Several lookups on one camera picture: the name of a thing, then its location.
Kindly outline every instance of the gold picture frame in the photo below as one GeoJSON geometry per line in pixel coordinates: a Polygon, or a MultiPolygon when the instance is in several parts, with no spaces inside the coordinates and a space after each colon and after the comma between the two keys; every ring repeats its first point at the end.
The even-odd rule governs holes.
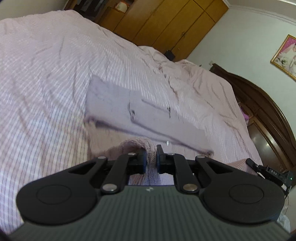
{"type": "Polygon", "coordinates": [[[296,38],[288,35],[270,63],[296,81],[296,38]]]}

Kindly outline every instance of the folded cloth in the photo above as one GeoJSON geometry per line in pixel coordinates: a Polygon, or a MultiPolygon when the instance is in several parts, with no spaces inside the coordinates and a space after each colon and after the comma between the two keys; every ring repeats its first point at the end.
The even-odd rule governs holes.
{"type": "Polygon", "coordinates": [[[93,76],[86,95],[85,122],[152,140],[170,141],[201,153],[212,153],[203,130],[176,111],[142,100],[139,91],[122,88],[93,76]]]}
{"type": "Polygon", "coordinates": [[[227,165],[234,167],[238,170],[241,170],[241,171],[253,174],[253,175],[257,175],[257,173],[246,164],[246,159],[241,159],[239,161],[228,163],[227,165]]]}

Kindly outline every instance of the white wall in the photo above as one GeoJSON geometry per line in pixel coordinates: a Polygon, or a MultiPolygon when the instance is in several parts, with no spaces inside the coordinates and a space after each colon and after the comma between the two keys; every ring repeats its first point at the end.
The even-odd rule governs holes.
{"type": "Polygon", "coordinates": [[[296,229],[296,187],[289,193],[289,205],[286,213],[290,220],[291,231],[296,229]]]}
{"type": "Polygon", "coordinates": [[[2,0],[0,2],[0,20],[61,10],[66,2],[67,0],[2,0]]]}
{"type": "Polygon", "coordinates": [[[296,82],[270,60],[296,26],[243,10],[229,9],[187,58],[205,69],[213,60],[261,87],[286,116],[296,136],[296,82]]]}

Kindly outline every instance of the wardrobe door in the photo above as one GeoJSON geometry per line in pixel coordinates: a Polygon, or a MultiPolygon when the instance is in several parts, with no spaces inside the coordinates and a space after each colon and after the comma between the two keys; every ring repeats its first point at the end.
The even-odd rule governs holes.
{"type": "Polygon", "coordinates": [[[165,28],[152,47],[163,54],[171,50],[202,13],[203,9],[195,1],[190,0],[165,28]]]}
{"type": "Polygon", "coordinates": [[[223,14],[227,12],[227,10],[228,7],[222,0],[214,0],[206,9],[206,12],[215,22],[218,22],[223,14]]]}
{"type": "Polygon", "coordinates": [[[135,0],[115,28],[114,33],[132,41],[163,0],[135,0]]]}
{"type": "Polygon", "coordinates": [[[214,25],[215,22],[204,12],[173,48],[174,61],[187,58],[214,25]]]}
{"type": "Polygon", "coordinates": [[[187,2],[188,0],[164,0],[133,39],[133,43],[138,46],[152,46],[187,2]]]}
{"type": "Polygon", "coordinates": [[[123,16],[123,12],[108,7],[102,17],[103,20],[99,23],[99,25],[113,32],[123,16]]]}
{"type": "Polygon", "coordinates": [[[214,1],[214,0],[194,0],[198,5],[202,7],[203,10],[206,10],[206,8],[214,1]]]}

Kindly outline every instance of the pink object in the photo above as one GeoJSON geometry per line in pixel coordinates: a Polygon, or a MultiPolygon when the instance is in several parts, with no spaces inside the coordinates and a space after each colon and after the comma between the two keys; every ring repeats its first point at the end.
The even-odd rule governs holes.
{"type": "Polygon", "coordinates": [[[244,120],[249,121],[249,119],[250,119],[249,116],[247,114],[245,114],[242,109],[241,109],[241,111],[242,111],[242,115],[244,116],[244,120]]]}
{"type": "Polygon", "coordinates": [[[286,49],[288,49],[293,44],[296,44],[296,39],[289,37],[285,43],[285,45],[282,47],[280,53],[284,52],[286,49]]]}

